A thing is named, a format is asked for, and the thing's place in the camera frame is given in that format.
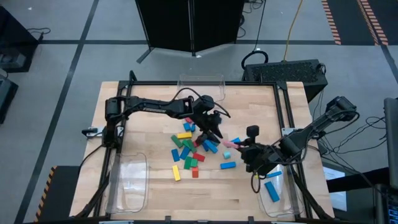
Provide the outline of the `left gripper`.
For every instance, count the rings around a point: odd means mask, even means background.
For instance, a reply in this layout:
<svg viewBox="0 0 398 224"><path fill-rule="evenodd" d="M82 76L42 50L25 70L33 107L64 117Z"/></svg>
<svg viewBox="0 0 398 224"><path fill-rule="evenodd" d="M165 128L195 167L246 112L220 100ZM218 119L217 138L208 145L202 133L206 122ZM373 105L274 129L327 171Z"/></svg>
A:
<svg viewBox="0 0 398 224"><path fill-rule="evenodd" d="M223 135L220 132L219 125L221 123L221 116L218 111L214 113L199 113L194 115L194 123L200 128L201 131L207 132L211 131L213 134L218 136L219 138L223 138ZM202 133L195 140L197 145L202 145L205 140L208 139L208 135L206 133Z"/></svg>

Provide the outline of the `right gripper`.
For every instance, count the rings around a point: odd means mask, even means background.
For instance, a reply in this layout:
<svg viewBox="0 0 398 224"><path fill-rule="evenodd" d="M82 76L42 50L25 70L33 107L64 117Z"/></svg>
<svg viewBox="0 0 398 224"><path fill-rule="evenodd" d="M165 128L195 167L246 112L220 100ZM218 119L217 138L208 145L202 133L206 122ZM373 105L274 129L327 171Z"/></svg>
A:
<svg viewBox="0 0 398 224"><path fill-rule="evenodd" d="M241 153L241 159L246 164L246 172L269 173L282 161L276 147L260 144L252 145L253 143L252 139L238 142L242 147L237 148L237 150Z"/></svg>

